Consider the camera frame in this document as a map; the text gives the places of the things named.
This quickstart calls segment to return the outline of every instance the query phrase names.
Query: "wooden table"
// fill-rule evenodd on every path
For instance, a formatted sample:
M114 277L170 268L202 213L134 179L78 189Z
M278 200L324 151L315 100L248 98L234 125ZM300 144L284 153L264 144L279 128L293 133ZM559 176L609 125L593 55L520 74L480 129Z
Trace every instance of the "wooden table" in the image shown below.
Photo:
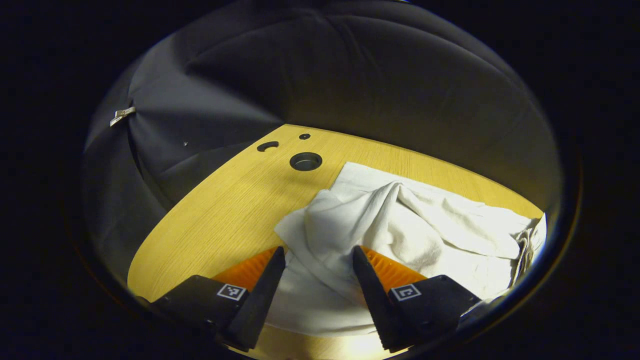
M302 140L300 134L310 138ZM278 147L258 151L264 142ZM323 159L312 171L293 169L299 152ZM133 293L155 301L188 277L212 277L263 250L284 245L273 231L286 214L329 188L347 161L431 184L530 218L542 211L493 181L418 152L333 131L283 125L234 156L187 194L158 223L129 269ZM317 338L266 325L257 359L383 359L377 334Z

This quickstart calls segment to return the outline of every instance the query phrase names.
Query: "metal clip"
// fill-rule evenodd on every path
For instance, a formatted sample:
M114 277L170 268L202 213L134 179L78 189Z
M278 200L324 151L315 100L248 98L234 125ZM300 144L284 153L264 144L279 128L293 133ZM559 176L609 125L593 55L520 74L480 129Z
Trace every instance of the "metal clip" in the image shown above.
M111 121L109 121L109 127L114 126L118 121L126 118L127 116L129 116L130 114L133 114L134 112L136 112L135 106L131 106L128 109L116 111L116 114L114 115L115 117Z

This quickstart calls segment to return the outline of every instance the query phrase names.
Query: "white towel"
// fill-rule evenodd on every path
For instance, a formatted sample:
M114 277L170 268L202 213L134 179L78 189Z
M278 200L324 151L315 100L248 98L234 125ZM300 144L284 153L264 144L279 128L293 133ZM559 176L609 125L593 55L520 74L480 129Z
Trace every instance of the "white towel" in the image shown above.
M375 331L352 269L355 245L426 277L448 275L479 298L490 299L504 293L512 273L519 275L516 270L524 266L517 240L534 259L546 223L544 217L532 220L346 163L330 190L287 215L275 231L289 252L267 323L314 336L343 336Z

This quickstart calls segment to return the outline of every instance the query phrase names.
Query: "table surface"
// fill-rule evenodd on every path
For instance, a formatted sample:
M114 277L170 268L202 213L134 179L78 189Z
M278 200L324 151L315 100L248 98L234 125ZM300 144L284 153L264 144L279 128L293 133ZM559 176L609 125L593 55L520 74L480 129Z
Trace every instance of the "table surface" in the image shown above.
M302 140L300 134L310 138ZM258 151L264 142L278 147ZM312 171L293 169L300 152L322 156ZM212 277L277 245L273 228L329 188L347 161L367 165L500 206L529 218L542 211L514 191L464 168L401 147L311 127L283 125L222 165L189 192L158 223L138 249L128 286L153 302L188 277ZM376 333L318 338L263 328L257 359L383 359L390 354Z

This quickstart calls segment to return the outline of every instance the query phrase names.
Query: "round hole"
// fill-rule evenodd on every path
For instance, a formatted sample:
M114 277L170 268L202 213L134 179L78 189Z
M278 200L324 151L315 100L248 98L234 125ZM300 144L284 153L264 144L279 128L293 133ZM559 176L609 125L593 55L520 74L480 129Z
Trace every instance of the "round hole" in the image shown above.
M291 167L299 171L315 170L322 165L322 158L314 152L295 154L289 161Z

